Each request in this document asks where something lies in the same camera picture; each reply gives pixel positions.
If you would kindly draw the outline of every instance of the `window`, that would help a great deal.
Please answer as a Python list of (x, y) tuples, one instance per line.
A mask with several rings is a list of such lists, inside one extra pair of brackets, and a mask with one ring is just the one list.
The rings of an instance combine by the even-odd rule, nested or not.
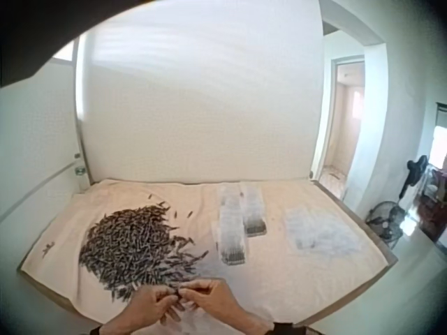
[(64, 61), (72, 61), (73, 60), (73, 47), (75, 43), (74, 41), (71, 41), (69, 44), (67, 44), (65, 47), (60, 49), (53, 58), (56, 59), (62, 59)]
[(365, 105), (365, 99), (359, 91), (354, 92), (354, 102), (352, 104), (352, 117), (357, 120), (363, 118), (363, 108)]
[(434, 127), (433, 145), (430, 152), (430, 164), (442, 169), (447, 156), (447, 128)]

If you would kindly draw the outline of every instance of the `doorway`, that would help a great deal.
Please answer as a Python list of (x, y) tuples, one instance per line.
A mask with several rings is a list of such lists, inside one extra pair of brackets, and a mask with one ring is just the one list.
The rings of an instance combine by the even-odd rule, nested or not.
[(319, 181), (343, 200), (363, 117), (365, 61), (337, 62), (336, 71), (328, 149)]

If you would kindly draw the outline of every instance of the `wrist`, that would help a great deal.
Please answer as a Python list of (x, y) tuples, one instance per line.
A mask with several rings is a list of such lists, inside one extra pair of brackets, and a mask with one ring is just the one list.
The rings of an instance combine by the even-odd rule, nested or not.
[(99, 335), (130, 335), (138, 328), (118, 315), (99, 329)]
[(236, 320), (231, 327), (239, 330), (245, 335), (265, 335), (274, 329), (274, 323), (251, 314), (245, 310), (240, 314), (240, 318)]

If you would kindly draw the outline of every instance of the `hand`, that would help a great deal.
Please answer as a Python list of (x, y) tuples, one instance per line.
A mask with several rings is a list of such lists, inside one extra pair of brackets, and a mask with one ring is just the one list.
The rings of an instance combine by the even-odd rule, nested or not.
[(141, 286), (126, 308), (99, 329), (100, 335), (128, 335), (138, 329), (153, 325), (167, 313), (173, 320), (180, 317), (172, 307), (178, 305), (175, 291), (168, 286)]
[(245, 311), (223, 279), (197, 279), (180, 287), (182, 298), (245, 334), (264, 335), (274, 327), (272, 322)]

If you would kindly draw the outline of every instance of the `pile of small parts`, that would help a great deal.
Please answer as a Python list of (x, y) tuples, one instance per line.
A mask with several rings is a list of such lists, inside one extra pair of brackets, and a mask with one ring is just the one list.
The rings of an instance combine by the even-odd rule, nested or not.
[(176, 228), (164, 224), (169, 208), (162, 204), (116, 211), (89, 229), (79, 263), (112, 291), (112, 299), (127, 301), (144, 284), (176, 288), (193, 278), (194, 265), (208, 254), (182, 252), (194, 241), (170, 236)]

